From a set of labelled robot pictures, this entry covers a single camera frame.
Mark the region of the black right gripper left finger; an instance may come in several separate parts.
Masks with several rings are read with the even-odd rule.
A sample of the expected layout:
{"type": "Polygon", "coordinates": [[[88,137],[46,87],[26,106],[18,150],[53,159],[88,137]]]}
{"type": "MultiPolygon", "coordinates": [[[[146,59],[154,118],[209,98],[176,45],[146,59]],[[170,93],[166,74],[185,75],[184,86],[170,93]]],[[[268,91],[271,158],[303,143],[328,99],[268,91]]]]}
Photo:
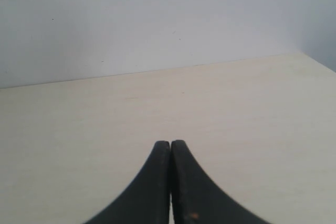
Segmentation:
{"type": "Polygon", "coordinates": [[[128,187],[87,223],[169,223],[169,165],[169,142],[155,142],[146,162],[128,187]]]}

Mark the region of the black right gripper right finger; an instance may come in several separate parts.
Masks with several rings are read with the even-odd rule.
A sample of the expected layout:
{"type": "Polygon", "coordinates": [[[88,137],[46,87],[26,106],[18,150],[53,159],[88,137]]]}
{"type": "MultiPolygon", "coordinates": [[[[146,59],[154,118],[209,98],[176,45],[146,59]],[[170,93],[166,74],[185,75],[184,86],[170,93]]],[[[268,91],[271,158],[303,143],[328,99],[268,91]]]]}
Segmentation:
{"type": "Polygon", "coordinates": [[[211,180],[183,140],[171,144],[171,195],[175,223],[259,223],[211,180]]]}

